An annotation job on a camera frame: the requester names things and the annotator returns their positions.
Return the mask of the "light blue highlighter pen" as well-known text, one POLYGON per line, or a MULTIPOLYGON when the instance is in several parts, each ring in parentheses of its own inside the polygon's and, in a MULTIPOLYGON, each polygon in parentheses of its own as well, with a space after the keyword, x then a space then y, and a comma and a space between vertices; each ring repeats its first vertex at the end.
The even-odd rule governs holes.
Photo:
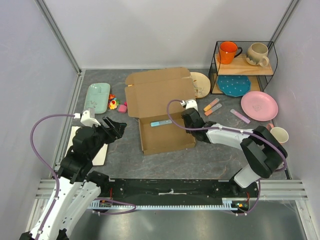
POLYGON ((170 119, 167 120, 161 120, 161 121, 154 121, 150 123, 151 127, 159 127, 159 126, 164 126, 164 125, 169 125, 171 124, 172 121, 170 119))

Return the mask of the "brown cardboard box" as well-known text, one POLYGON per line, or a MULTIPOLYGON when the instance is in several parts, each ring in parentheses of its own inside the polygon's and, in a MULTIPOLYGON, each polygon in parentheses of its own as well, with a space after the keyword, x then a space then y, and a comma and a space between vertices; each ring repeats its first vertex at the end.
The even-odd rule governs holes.
POLYGON ((190 71, 185 67, 148 70, 130 74, 125 80, 125 98, 130 117, 137 118, 144 155, 193 148, 195 138, 183 129, 180 100, 195 97, 190 71), (171 124, 151 127, 151 122, 171 124))

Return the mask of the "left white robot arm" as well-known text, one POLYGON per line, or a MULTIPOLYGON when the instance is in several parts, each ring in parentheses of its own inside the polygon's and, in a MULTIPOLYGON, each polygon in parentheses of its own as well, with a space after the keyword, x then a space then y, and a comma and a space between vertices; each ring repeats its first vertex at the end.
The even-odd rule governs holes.
POLYGON ((91 119, 75 131, 72 144, 53 172, 55 186, 49 201, 32 230, 22 240, 68 240, 90 203, 110 191, 108 176, 91 172, 93 159, 104 145, 121 139, 127 124, 109 117, 91 119))

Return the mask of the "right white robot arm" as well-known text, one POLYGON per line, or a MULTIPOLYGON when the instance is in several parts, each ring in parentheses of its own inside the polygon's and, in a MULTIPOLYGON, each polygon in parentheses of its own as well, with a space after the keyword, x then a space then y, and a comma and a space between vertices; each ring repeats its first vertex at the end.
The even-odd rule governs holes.
POLYGON ((198 141, 243 151, 248 164, 232 177, 229 184, 229 191, 235 197, 242 196, 253 182, 268 179, 281 165, 287 165, 287 151, 264 126, 244 130, 228 128, 216 122, 205 122, 194 108, 184 110, 181 117, 186 132, 198 141))

